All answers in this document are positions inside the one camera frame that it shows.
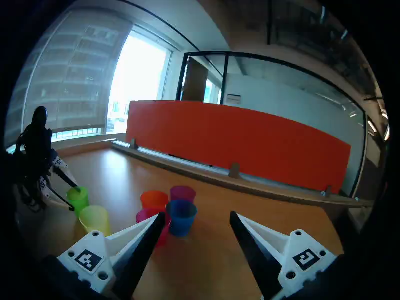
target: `yellow cup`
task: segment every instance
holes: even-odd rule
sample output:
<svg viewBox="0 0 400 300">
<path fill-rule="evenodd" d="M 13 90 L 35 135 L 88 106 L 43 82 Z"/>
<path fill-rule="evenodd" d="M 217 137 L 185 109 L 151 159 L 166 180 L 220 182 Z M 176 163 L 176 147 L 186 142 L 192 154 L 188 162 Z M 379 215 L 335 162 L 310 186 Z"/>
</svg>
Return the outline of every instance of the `yellow cup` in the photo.
<svg viewBox="0 0 400 300">
<path fill-rule="evenodd" d="M 84 208 L 80 212 L 79 221 L 87 233 L 97 230 L 105 237 L 111 235 L 109 213 L 102 206 L 90 205 Z"/>
</svg>

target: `orange cup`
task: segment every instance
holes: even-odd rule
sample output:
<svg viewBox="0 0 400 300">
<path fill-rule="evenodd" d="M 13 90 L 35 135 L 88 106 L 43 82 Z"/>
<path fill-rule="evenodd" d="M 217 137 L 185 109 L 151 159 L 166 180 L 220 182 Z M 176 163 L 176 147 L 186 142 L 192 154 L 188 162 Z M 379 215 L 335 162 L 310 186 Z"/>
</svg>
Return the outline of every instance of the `orange cup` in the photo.
<svg viewBox="0 0 400 300">
<path fill-rule="evenodd" d="M 144 209 L 165 210 L 168 204 L 168 195 L 159 190 L 149 190 L 141 194 L 140 202 Z"/>
</svg>

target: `blue cup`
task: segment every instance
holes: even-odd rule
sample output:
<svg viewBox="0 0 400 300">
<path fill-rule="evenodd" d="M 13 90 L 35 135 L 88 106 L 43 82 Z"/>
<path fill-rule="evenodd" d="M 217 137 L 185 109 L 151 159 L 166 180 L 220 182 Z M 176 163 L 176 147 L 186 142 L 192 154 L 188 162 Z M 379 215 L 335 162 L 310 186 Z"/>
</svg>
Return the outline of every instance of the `blue cup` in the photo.
<svg viewBox="0 0 400 300">
<path fill-rule="evenodd" d="M 171 217 L 169 232 L 176 237 L 184 237 L 191 230 L 197 214 L 197 207 L 187 200 L 173 200 L 166 205 Z"/>
</svg>

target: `purple cup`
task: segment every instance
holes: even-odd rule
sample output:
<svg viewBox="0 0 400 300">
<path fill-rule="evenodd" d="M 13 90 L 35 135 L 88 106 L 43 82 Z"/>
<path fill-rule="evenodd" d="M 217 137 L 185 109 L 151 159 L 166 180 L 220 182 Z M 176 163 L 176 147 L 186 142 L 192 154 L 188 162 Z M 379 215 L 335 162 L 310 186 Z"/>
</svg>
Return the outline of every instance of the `purple cup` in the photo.
<svg viewBox="0 0 400 300">
<path fill-rule="evenodd" d="M 171 201 L 185 200 L 193 203 L 196 197 L 196 191 L 189 186 L 174 186 L 170 190 Z"/>
</svg>

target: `pink cup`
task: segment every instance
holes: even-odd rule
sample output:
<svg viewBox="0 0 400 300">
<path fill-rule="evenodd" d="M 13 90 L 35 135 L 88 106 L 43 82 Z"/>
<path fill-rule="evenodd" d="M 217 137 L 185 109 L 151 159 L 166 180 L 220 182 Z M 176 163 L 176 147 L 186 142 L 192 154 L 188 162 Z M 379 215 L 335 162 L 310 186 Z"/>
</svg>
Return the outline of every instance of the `pink cup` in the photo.
<svg viewBox="0 0 400 300">
<path fill-rule="evenodd" d="M 147 220 L 159 213 L 165 213 L 166 210 L 165 209 L 161 209 L 161 208 L 143 208 L 141 211 L 139 211 L 136 215 L 136 223 L 140 223 L 143 222 L 144 220 Z M 168 229 L 170 227 L 171 224 L 171 217 L 165 213 L 165 227 L 161 232 L 161 235 L 158 238 L 158 242 L 155 245 L 156 247 L 160 247 L 165 245 L 165 243 L 167 242 L 167 235 L 168 235 Z"/>
<path fill-rule="evenodd" d="M 171 188 L 170 196 L 171 201 L 186 200 L 193 203 L 195 201 L 196 191 L 189 186 L 178 185 Z"/>
</svg>

